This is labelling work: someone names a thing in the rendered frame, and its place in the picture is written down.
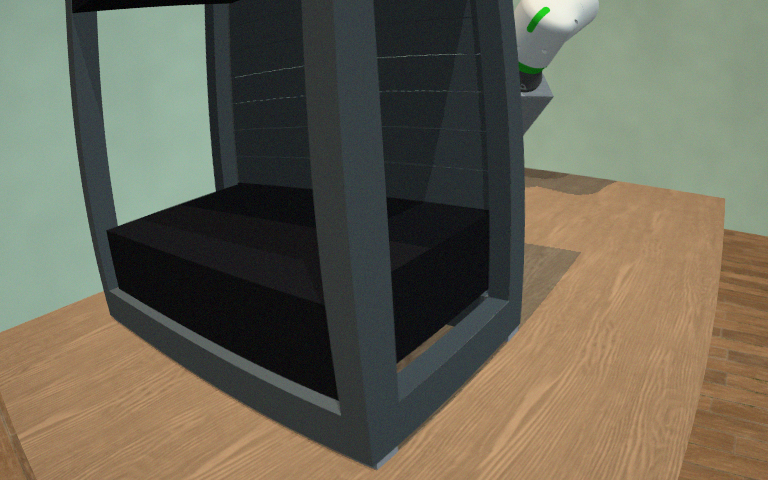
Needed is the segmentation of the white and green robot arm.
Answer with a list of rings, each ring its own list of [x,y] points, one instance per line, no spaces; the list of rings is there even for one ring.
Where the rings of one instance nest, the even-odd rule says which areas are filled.
[[[521,92],[534,91],[563,44],[592,22],[598,0],[521,0],[514,11]]]

